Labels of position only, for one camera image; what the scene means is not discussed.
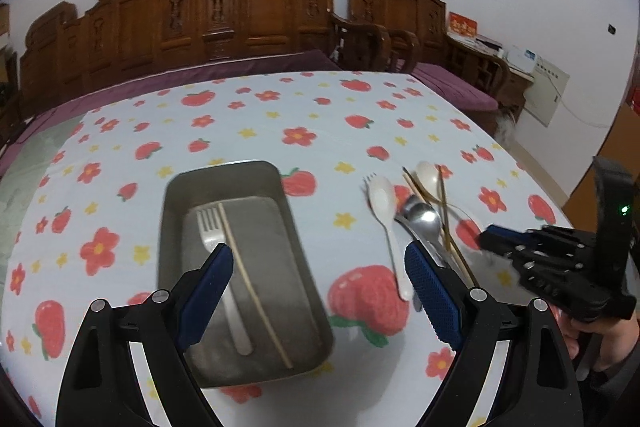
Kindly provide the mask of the person's right hand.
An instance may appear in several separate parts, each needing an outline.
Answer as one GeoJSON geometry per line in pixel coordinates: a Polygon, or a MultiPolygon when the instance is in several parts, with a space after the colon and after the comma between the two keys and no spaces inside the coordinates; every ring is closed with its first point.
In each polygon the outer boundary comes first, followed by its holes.
{"type": "Polygon", "coordinates": [[[602,337],[599,354],[592,366],[596,372],[603,372],[626,360],[636,347],[639,338],[637,313],[632,314],[629,320],[599,319],[592,323],[582,323],[562,312],[559,328],[571,359],[576,358],[579,353],[580,333],[596,334],[602,337]]]}

